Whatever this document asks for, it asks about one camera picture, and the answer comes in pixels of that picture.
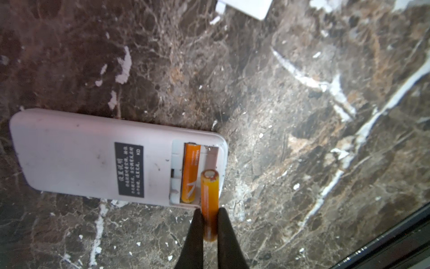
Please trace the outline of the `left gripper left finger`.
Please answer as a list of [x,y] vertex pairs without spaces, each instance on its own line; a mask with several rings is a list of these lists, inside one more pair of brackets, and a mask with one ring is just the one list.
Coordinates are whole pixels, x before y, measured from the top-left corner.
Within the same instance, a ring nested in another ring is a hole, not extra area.
[[174,269],[203,268],[203,228],[201,209],[194,211],[184,246]]

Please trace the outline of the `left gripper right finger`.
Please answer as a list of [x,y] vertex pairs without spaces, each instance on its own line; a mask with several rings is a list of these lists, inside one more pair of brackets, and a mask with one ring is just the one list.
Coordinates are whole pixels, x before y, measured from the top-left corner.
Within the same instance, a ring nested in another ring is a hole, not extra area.
[[217,216],[217,258],[219,269],[248,269],[227,210],[220,208]]

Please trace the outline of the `orange AA battery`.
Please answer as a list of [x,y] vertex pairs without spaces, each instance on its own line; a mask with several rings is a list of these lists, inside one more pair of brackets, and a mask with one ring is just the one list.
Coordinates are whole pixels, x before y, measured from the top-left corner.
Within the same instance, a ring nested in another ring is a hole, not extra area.
[[200,145],[185,144],[181,201],[186,204],[191,204],[196,199],[200,149]]
[[207,169],[200,176],[201,211],[203,216],[203,239],[208,242],[217,239],[217,217],[219,211],[219,173]]

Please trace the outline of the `white red remote control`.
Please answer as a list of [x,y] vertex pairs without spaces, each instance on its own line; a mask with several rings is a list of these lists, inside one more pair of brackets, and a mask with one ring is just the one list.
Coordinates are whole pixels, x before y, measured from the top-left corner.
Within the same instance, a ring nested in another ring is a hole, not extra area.
[[149,205],[198,208],[182,200],[187,145],[199,171],[225,179],[228,144],[219,134],[91,115],[28,109],[10,120],[19,164],[39,191]]

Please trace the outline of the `white battery cover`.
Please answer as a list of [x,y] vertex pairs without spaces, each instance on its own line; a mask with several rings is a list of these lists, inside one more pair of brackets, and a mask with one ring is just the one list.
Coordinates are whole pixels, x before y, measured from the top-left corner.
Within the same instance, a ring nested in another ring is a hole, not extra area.
[[220,0],[216,3],[215,11],[222,15],[228,6],[262,21],[266,18],[272,2],[272,0]]

